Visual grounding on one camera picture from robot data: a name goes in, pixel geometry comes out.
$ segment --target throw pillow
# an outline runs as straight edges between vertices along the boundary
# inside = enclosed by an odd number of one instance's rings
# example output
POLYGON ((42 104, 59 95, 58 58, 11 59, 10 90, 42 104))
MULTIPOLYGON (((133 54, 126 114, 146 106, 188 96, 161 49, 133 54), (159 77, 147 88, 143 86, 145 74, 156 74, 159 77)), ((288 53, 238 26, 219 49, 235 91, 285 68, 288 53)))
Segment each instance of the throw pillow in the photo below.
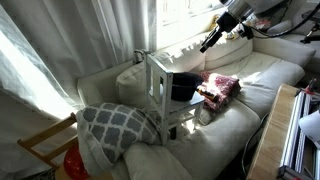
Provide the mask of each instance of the throw pillow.
POLYGON ((76 117, 80 155, 90 175, 111 169, 135 142, 161 144, 159 126, 137 108, 101 103, 78 111, 76 117))

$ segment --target red object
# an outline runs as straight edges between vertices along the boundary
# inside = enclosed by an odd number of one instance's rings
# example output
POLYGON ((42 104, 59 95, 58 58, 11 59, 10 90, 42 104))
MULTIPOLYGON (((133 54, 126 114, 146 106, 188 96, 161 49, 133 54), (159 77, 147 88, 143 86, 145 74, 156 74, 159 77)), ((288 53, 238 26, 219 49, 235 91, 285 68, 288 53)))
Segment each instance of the red object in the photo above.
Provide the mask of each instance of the red object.
POLYGON ((310 95, 314 95, 314 92, 310 89, 309 86, 306 87, 305 92, 310 95))
POLYGON ((79 153, 78 144, 73 145, 68 149, 66 156, 64 157, 63 165, 70 178, 77 180, 85 180, 89 178, 79 153))
POLYGON ((198 89, 216 96, 216 99, 208 97, 204 99, 204 109, 212 112, 221 112, 232 97, 236 97, 240 93, 239 79, 209 71, 200 72, 200 76, 203 78, 204 83, 198 86, 198 89))

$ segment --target couch cushion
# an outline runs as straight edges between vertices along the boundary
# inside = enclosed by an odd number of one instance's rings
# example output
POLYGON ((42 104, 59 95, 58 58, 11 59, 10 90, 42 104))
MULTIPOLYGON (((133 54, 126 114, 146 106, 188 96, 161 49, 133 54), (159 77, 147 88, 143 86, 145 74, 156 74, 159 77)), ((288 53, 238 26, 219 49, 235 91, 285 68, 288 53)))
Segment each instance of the couch cushion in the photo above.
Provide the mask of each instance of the couch cushion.
POLYGON ((260 118, 270 111, 281 84, 295 85, 304 75, 300 66, 258 52, 212 72, 239 78, 242 89, 237 99, 260 118))
POLYGON ((166 144, 194 179, 215 179, 259 126, 256 113, 238 100, 228 106, 209 125, 166 144))
POLYGON ((236 40, 220 38, 206 52, 205 69, 212 70, 233 63, 251 54, 252 40, 247 40, 247 38, 238 38, 236 40))
POLYGON ((123 71, 117 77, 116 89, 122 104, 143 108, 145 105, 144 62, 123 71))
POLYGON ((281 38, 253 38, 253 51, 268 54, 305 67, 316 53, 314 48, 281 38))
MULTIPOLYGON (((305 36, 303 35, 298 35, 298 34, 289 34, 286 36, 283 36, 283 39, 289 40, 291 42, 295 43, 300 43, 300 40, 304 39, 305 36)), ((308 44, 302 44, 305 46, 308 46, 310 48, 316 49, 316 53, 314 57, 311 58, 309 63, 304 67, 306 70, 310 70, 312 72, 317 72, 320 73, 320 41, 312 41, 311 43, 308 44)))
POLYGON ((201 53, 198 49, 200 49, 200 45, 194 44, 194 46, 182 49, 175 54, 159 52, 154 57, 172 72, 189 72, 199 67, 205 60, 205 53, 201 53))
POLYGON ((133 180, 193 179, 164 146, 137 142, 124 153, 124 159, 133 180))
POLYGON ((115 96, 117 89, 114 83, 117 76, 131 66, 132 62, 126 62, 88 77, 80 78, 77 87, 83 104, 88 106, 106 101, 119 103, 118 96, 115 96))

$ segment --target black cable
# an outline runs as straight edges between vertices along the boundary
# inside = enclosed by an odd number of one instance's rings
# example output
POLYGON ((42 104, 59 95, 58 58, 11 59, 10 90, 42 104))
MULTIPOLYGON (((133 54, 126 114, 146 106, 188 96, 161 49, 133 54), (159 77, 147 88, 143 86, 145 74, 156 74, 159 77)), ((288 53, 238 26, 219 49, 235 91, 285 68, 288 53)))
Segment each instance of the black cable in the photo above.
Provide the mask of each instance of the black cable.
POLYGON ((262 39, 263 39, 263 38, 276 38, 276 37, 280 37, 280 36, 289 34, 289 33, 291 33, 292 31, 300 28, 300 27, 301 27, 303 24, 305 24, 315 13, 317 13, 319 9, 320 9, 320 2, 319 2, 318 5, 314 8, 314 10, 313 10, 305 19, 303 19, 299 24, 297 24, 295 27, 293 27, 293 28, 291 28, 291 29, 289 29, 289 30, 286 30, 286 31, 281 32, 281 33, 278 33, 278 34, 272 34, 272 35, 270 35, 270 34, 264 33, 264 32, 262 32, 262 31, 260 31, 260 30, 258 30, 258 29, 256 29, 256 28, 254 28, 254 27, 251 27, 251 26, 249 26, 249 27, 250 27, 251 29, 259 32, 260 34, 266 36, 266 37, 256 37, 256 38, 262 38, 262 39))
POLYGON ((247 153, 248 146, 249 146, 252 138, 253 138, 253 137, 260 131, 260 129, 263 127, 263 125, 265 124, 264 122, 266 121, 266 119, 267 119, 268 116, 269 116, 269 114, 266 114, 266 115, 262 118, 258 129, 257 129, 257 130, 252 134, 252 136, 248 139, 248 141, 247 141, 247 143, 246 143, 246 146, 245 146, 245 148, 244 148, 244 150, 243 150, 243 154, 242 154, 242 157, 241 157, 241 169, 242 169, 242 173, 243 173, 243 175, 244 175, 245 178, 247 177, 247 172, 246 172, 246 169, 245 169, 245 167, 244 167, 244 158, 246 157, 246 153, 247 153))

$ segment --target wooden chair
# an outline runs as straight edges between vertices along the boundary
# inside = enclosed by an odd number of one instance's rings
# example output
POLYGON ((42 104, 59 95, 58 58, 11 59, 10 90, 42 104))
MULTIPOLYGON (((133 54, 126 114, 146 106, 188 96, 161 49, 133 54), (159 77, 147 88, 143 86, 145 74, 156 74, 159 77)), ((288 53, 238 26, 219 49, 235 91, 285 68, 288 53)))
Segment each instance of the wooden chair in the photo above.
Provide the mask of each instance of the wooden chair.
POLYGON ((19 139, 17 143, 21 147, 29 151, 30 153, 38 157, 40 160, 42 160, 43 162, 45 162, 46 164, 48 164, 49 166, 57 170, 60 165, 55 163, 53 159, 58 157, 63 152, 67 151, 71 146, 77 144, 78 143, 77 135, 71 137, 65 143, 63 143, 62 145, 55 148, 49 153, 37 151, 33 149, 33 147, 42 143, 46 139, 58 134, 62 130, 70 127, 76 121, 77 120, 76 120, 75 114, 72 113, 71 116, 68 117, 67 119, 57 122, 52 126, 50 126, 49 128, 32 135, 31 137, 19 139))

